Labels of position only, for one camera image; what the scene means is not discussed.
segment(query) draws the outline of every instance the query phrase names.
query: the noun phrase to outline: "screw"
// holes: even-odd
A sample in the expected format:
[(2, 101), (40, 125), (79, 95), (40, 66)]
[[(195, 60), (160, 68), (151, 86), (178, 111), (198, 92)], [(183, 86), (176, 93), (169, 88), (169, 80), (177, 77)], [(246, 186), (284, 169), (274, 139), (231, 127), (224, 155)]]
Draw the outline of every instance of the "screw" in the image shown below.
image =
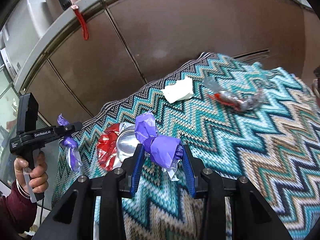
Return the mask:
[(79, 178), (78, 178), (78, 181), (79, 182), (85, 182), (87, 180), (87, 176), (86, 175), (81, 175), (81, 176), (79, 176)]
[(121, 174), (123, 172), (122, 168), (115, 168), (114, 170), (115, 174)]
[(247, 183), (249, 180), (248, 180), (248, 178), (245, 177), (245, 176), (240, 176), (240, 177), (239, 177), (239, 181), (242, 182), (242, 183)]
[(204, 168), (202, 171), (204, 174), (208, 174), (208, 175), (212, 173), (212, 170), (209, 168)]

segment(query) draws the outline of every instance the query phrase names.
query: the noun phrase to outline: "red strap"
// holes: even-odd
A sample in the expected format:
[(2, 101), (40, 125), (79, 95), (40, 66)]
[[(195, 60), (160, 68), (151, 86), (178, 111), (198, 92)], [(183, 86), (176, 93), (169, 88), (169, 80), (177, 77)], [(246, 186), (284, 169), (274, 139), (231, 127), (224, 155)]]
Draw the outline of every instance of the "red strap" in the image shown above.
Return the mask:
[(82, 16), (82, 14), (79, 12), (79, 7), (76, 4), (71, 5), (72, 10), (76, 14), (76, 17), (78, 18), (78, 21), (81, 24), (82, 27), (82, 34), (83, 34), (83, 39), (86, 41), (89, 39), (89, 32), (87, 28), (87, 24)]

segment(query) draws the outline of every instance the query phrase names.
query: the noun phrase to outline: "maroon sleeve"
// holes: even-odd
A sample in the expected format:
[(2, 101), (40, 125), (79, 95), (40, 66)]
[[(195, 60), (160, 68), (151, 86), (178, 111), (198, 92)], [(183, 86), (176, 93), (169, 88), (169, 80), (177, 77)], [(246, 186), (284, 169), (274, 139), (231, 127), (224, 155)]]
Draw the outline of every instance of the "maroon sleeve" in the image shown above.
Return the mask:
[(28, 232), (36, 220), (37, 203), (20, 194), (16, 181), (12, 183), (10, 195), (0, 198), (0, 208), (19, 234)]

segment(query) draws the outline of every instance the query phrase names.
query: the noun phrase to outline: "teal chevron fabric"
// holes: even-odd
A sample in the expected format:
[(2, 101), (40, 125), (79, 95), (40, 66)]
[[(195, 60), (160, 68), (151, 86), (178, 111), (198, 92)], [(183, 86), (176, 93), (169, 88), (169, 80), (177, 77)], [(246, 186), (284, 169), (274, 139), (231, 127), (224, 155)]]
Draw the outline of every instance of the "teal chevron fabric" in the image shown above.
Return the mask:
[[(193, 79), (193, 98), (169, 104), (160, 89), (186, 76)], [(202, 85), (206, 76), (241, 96), (262, 88), (264, 104), (247, 113), (222, 106), (207, 96), (212, 92)], [(149, 110), (159, 132), (189, 144), (206, 167), (229, 178), (247, 176), (294, 239), (308, 234), (320, 215), (320, 119), (314, 97), (301, 80), (282, 68), (266, 71), (260, 63), (246, 65), (215, 53), (203, 53), (128, 98), (106, 103), (75, 135), (84, 164), (79, 173), (70, 170), (60, 145), (52, 204), (79, 175), (105, 174), (95, 150), (103, 130), (115, 122), (134, 122)], [(128, 239), (198, 239), (203, 201), (189, 196), (181, 166), (177, 177), (179, 181), (171, 182), (160, 167), (145, 161), (137, 194), (123, 199)], [(228, 199), (226, 204), (230, 238)]]

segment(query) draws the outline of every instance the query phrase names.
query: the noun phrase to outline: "crumpled purple wrapper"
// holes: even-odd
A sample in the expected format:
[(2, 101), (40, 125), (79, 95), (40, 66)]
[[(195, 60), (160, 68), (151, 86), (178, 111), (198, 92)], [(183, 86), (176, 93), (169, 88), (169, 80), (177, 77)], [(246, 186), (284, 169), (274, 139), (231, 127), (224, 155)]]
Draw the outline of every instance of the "crumpled purple wrapper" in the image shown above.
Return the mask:
[(177, 160), (182, 158), (181, 140), (158, 134), (156, 119), (151, 111), (136, 117), (134, 134), (150, 154), (150, 160), (165, 169), (177, 168)]
[[(59, 125), (68, 125), (69, 122), (63, 118), (62, 114), (59, 115), (58, 117), (58, 124)], [(73, 137), (70, 136), (65, 136), (62, 140), (63, 146), (67, 147), (67, 152), (66, 152), (66, 158), (67, 162), (69, 164), (69, 167), (73, 171), (80, 171), (80, 167), (82, 166), (82, 161), (80, 157), (80, 153), (78, 150), (78, 143), (73, 139)]]

